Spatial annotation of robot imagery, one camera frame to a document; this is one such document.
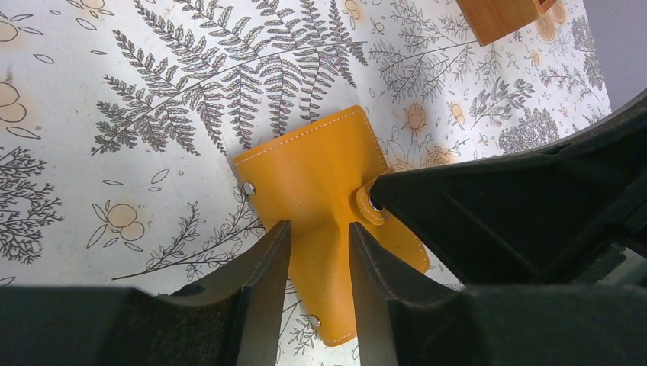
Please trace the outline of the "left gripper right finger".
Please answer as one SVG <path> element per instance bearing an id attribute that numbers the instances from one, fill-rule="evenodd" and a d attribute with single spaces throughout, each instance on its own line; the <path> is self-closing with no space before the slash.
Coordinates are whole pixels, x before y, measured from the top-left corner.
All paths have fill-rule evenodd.
<path id="1" fill-rule="evenodd" d="M 349 226 L 349 260 L 363 365 L 450 365 L 465 341 L 457 291 L 399 259 L 360 223 Z"/>

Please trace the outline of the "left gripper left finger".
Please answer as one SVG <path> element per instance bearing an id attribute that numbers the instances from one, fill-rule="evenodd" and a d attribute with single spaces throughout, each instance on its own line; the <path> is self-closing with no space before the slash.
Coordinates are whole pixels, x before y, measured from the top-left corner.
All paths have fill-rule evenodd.
<path id="1" fill-rule="evenodd" d="M 169 295 L 187 310 L 183 347 L 192 365 L 274 365 L 277 357 L 291 224 L 278 222 L 231 262 Z"/>

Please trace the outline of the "yellow leather card holder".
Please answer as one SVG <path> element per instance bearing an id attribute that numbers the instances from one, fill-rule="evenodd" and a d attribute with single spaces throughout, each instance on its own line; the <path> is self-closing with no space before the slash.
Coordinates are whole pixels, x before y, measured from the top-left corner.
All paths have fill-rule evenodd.
<path id="1" fill-rule="evenodd" d="M 420 272 L 423 243 L 372 203 L 375 180 L 389 172 L 364 110 L 353 106 L 233 158 L 266 228 L 291 222 L 288 275 L 317 334 L 335 347 L 356 337 L 349 267 L 349 225 L 361 223 L 388 251 Z"/>

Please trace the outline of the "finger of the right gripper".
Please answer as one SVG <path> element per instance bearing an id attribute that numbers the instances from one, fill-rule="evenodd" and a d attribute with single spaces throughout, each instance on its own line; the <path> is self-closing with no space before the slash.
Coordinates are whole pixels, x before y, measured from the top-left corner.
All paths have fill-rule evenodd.
<path id="1" fill-rule="evenodd" d="M 573 281 L 646 253 L 646 95 L 549 145 L 380 176 L 369 195 L 464 284 Z"/>

